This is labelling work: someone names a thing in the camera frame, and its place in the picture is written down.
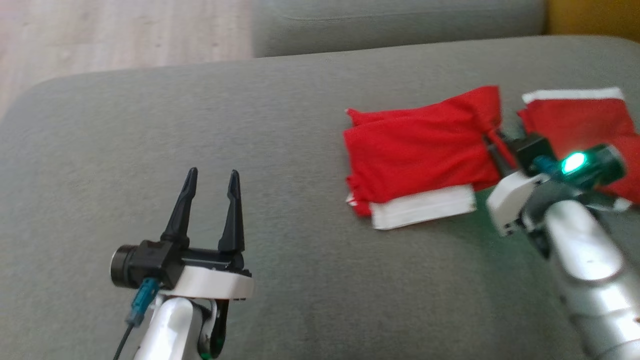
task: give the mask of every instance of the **red cloth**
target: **red cloth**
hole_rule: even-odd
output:
[[[624,100],[533,100],[518,115],[528,133],[549,139],[559,159],[601,143],[615,146],[625,159],[627,175],[603,190],[640,203],[640,136]]]
[[[347,184],[360,216],[371,215],[370,202],[454,185],[482,190],[497,184],[500,174],[483,135],[511,159],[495,134],[501,123],[497,86],[423,108],[347,114],[354,125],[344,132],[351,162]]]

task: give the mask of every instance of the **white trim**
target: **white trim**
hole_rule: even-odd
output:
[[[634,204],[633,202],[630,202],[629,200],[623,197],[618,197],[616,201],[613,203],[613,210],[618,213],[622,213],[626,210],[629,210],[629,208],[631,208],[631,205],[633,204]]]
[[[476,193],[470,184],[450,186],[398,197],[384,204],[370,202],[374,229],[389,230],[476,210]]]
[[[349,195],[347,195],[347,199],[345,200],[345,202],[347,204],[349,204],[349,206],[356,206],[358,205],[358,202],[356,201],[356,199],[353,197],[353,193],[349,193]]]
[[[625,96],[618,87],[591,90],[538,90],[522,96],[525,104],[534,100],[620,99]]]

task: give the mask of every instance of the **blue cable connector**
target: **blue cable connector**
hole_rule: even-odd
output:
[[[563,180],[562,172],[560,171],[560,166],[558,166],[558,162],[549,158],[545,155],[536,156],[533,159],[533,165],[536,166],[538,171],[549,175],[552,179]]]
[[[160,282],[152,277],[147,277],[142,281],[136,297],[131,302],[131,312],[126,322],[133,327],[139,327],[145,319],[145,313],[151,302],[160,290]]]

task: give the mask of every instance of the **black cable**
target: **black cable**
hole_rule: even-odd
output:
[[[131,333],[132,330],[133,330],[133,324],[130,323],[129,326],[127,326],[127,330],[124,332],[124,335],[122,336],[122,340],[120,340],[120,345],[118,345],[118,350],[116,350],[116,354],[113,356],[113,360],[118,360],[118,358],[120,357],[120,353],[122,352],[122,349],[124,348],[124,344],[127,342],[127,339],[129,338],[129,334]]]

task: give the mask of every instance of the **gray fabric surface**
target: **gray fabric surface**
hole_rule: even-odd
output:
[[[253,0],[253,51],[280,56],[539,35],[544,0]]]
[[[345,205],[344,109],[620,86],[640,119],[640,45],[538,37],[74,76],[0,124],[3,359],[111,359],[133,291],[108,268],[157,239],[189,167],[189,234],[213,247],[240,171],[255,298],[233,303],[224,359],[580,359],[545,262],[481,211],[381,232]],[[479,204],[484,204],[482,193]],[[637,250],[637,213],[612,219]],[[632,251],[634,260],[637,252]],[[135,331],[123,359],[143,331]]]

